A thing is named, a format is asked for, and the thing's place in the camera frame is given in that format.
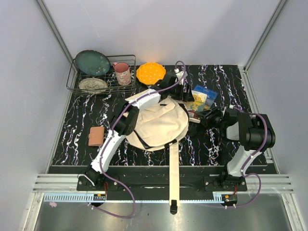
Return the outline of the cream canvas backpack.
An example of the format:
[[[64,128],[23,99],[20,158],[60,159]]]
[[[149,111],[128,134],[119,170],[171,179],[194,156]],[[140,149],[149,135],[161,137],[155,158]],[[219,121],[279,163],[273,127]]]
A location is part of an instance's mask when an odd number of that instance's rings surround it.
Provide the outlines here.
[[[130,145],[145,150],[169,149],[169,206],[177,214],[180,205],[179,141],[189,128],[189,113],[183,102],[166,98],[141,111],[133,132],[127,136]]]

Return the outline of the yellow blue picture book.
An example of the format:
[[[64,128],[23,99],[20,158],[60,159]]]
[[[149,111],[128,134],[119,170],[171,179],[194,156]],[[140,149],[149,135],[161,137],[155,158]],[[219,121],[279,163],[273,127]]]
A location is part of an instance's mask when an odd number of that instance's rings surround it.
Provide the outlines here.
[[[205,108],[207,94],[192,90],[193,101],[185,102],[186,109],[189,114],[189,121],[200,123],[201,117],[198,113],[202,112]]]

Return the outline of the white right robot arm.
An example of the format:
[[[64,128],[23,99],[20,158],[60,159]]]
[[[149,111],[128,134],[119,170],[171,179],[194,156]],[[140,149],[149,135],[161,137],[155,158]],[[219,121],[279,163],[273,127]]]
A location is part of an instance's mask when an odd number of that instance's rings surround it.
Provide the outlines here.
[[[266,114],[247,113],[230,106],[214,107],[199,113],[201,125],[216,128],[221,140],[238,141],[239,149],[217,177],[205,180],[205,188],[231,191],[245,186],[246,170],[252,162],[276,142],[276,135]]]

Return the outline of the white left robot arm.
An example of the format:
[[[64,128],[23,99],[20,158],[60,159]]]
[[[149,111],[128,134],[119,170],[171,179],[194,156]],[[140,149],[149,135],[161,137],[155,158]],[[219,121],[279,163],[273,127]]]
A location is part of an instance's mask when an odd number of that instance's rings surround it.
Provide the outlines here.
[[[186,71],[178,73],[168,72],[164,78],[157,81],[149,89],[133,95],[130,100],[121,101],[120,108],[114,111],[111,117],[110,129],[107,138],[100,148],[97,156],[86,168],[84,177],[87,185],[97,191],[103,187],[104,179],[100,175],[108,170],[110,161],[118,146],[130,135],[137,125],[138,115],[141,111],[171,96],[174,100],[187,101],[184,97],[192,94],[183,92],[183,83],[187,77]]]

